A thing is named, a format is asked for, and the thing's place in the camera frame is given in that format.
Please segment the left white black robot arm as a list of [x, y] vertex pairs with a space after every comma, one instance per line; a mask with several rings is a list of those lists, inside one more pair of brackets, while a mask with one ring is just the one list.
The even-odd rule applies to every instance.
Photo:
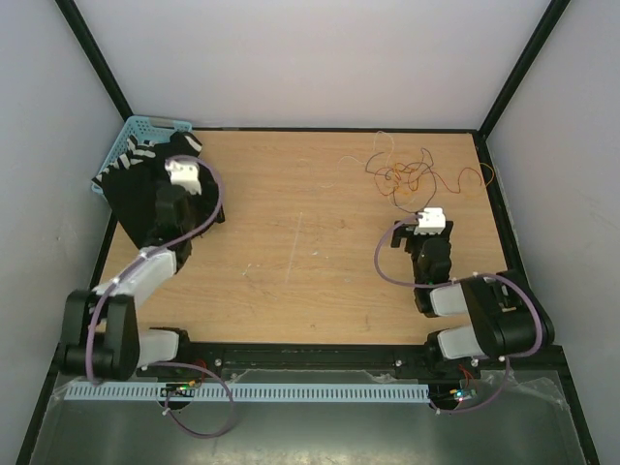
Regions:
[[139, 331], [137, 310], [184, 265], [191, 240], [167, 243], [196, 226], [190, 193], [164, 185], [155, 197], [154, 229], [137, 258], [117, 276], [92, 290], [75, 290], [66, 299], [54, 363], [65, 375], [126, 381], [159, 362], [175, 376], [192, 367], [193, 351], [181, 344], [180, 329]]

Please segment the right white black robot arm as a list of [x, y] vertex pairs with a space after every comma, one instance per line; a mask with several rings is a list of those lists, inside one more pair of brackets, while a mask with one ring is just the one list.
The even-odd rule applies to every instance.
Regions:
[[553, 344], [555, 327], [522, 273], [515, 269], [452, 281], [452, 221], [441, 232], [395, 224], [390, 246], [409, 254], [413, 296], [427, 318], [465, 315], [469, 323], [435, 330], [423, 344], [423, 364], [444, 377], [465, 358], [528, 357]]

